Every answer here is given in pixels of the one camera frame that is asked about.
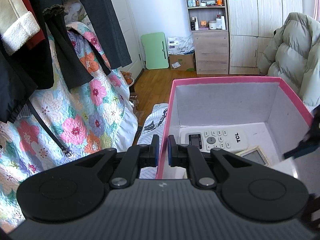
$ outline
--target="red garment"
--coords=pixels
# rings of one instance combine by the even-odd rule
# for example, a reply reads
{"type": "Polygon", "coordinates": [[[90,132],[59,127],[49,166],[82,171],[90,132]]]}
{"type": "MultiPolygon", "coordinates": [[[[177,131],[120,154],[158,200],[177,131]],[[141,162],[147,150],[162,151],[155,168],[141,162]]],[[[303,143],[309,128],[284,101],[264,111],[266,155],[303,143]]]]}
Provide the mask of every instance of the red garment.
{"type": "MultiPolygon", "coordinates": [[[[36,19],[36,15],[31,7],[30,1],[29,0],[22,0],[22,1],[25,7],[27,8],[27,10],[30,11],[36,19]]],[[[43,31],[40,29],[40,31],[36,35],[34,35],[30,40],[27,41],[26,46],[28,47],[28,49],[32,49],[44,39],[45,37],[44,37],[43,31]]]]}

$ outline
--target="remote display screen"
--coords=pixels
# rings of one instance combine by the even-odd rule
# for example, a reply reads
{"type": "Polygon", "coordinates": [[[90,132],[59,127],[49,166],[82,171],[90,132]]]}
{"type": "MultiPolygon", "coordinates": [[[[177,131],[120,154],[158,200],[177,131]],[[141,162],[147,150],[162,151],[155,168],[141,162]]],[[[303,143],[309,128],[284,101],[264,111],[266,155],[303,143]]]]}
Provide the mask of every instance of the remote display screen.
{"type": "Polygon", "coordinates": [[[193,138],[193,137],[191,137],[191,145],[200,147],[199,138],[193,138]]]}
{"type": "Polygon", "coordinates": [[[258,151],[254,151],[252,153],[249,153],[249,154],[243,156],[243,158],[245,158],[249,161],[255,162],[255,163],[259,163],[261,165],[266,164],[258,151]]]}

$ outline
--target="orange jar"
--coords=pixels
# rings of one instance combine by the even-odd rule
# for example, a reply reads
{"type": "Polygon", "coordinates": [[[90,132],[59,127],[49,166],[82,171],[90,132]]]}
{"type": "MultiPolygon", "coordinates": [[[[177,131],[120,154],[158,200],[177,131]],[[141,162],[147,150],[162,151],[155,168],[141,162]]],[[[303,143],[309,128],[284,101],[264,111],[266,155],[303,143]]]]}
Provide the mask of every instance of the orange jar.
{"type": "Polygon", "coordinates": [[[217,0],[217,5],[222,5],[222,0],[217,0]]]}

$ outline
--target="green folding table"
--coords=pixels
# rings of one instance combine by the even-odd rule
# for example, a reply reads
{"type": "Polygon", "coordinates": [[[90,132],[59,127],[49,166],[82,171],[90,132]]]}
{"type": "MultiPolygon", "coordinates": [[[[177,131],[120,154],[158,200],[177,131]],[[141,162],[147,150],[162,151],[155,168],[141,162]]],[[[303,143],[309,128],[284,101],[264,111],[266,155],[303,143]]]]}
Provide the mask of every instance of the green folding table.
{"type": "Polygon", "coordinates": [[[146,54],[147,69],[168,68],[168,51],[164,33],[150,33],[141,36],[146,54]]]}

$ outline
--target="white bedsheet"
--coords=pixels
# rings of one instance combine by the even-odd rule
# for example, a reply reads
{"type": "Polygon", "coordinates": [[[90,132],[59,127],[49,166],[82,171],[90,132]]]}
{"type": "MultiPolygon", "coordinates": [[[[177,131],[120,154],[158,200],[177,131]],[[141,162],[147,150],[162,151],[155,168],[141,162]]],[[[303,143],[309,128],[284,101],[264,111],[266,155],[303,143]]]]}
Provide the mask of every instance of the white bedsheet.
{"type": "MultiPolygon", "coordinates": [[[[154,105],[152,113],[147,117],[141,132],[138,144],[150,144],[154,134],[159,135],[160,144],[164,132],[168,104],[154,105]]],[[[148,167],[141,169],[140,179],[155,179],[157,168],[148,167]]]]}

